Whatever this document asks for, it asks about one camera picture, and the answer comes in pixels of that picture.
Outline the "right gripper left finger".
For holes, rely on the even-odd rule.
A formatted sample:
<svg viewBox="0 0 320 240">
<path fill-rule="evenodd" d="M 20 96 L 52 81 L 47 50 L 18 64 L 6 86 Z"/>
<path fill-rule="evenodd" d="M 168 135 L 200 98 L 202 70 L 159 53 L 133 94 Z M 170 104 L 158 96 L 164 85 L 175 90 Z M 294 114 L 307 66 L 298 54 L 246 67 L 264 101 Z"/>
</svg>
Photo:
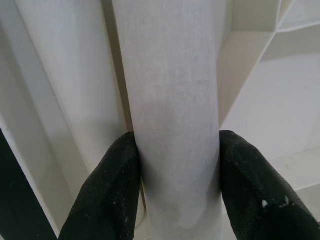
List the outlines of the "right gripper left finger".
<svg viewBox="0 0 320 240">
<path fill-rule="evenodd" d="M 85 180 L 59 233 L 60 240 L 132 240 L 141 169 L 132 131 L 119 137 Z"/>
</svg>

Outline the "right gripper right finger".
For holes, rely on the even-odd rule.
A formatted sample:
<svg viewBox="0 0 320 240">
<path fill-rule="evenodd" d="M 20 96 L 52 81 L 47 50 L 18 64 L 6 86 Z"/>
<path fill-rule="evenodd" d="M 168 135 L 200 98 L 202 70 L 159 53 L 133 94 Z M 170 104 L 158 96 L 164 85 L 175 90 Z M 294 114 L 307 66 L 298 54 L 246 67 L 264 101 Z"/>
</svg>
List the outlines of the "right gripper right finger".
<svg viewBox="0 0 320 240">
<path fill-rule="evenodd" d="M 262 153 L 219 131 L 220 189 L 238 240 L 318 240 L 320 224 Z"/>
</svg>

